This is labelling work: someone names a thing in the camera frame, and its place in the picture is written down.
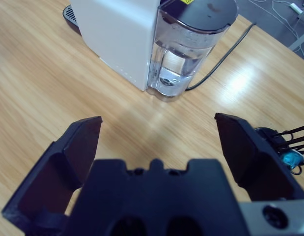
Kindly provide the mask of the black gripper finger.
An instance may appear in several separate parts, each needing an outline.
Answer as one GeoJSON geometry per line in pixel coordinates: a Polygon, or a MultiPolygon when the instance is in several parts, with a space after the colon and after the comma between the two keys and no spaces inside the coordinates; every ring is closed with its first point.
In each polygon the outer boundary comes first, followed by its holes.
{"type": "Polygon", "coordinates": [[[304,199],[304,191],[292,173],[303,161],[291,164],[283,160],[283,155],[290,151],[304,154],[304,136],[293,137],[304,126],[278,132],[266,127],[253,128],[245,119],[223,113],[216,113],[215,120],[233,178],[252,201],[304,199]]]}
{"type": "Polygon", "coordinates": [[[85,183],[95,158],[101,117],[72,123],[52,142],[2,210],[24,233],[61,233],[75,190],[85,183]]]}

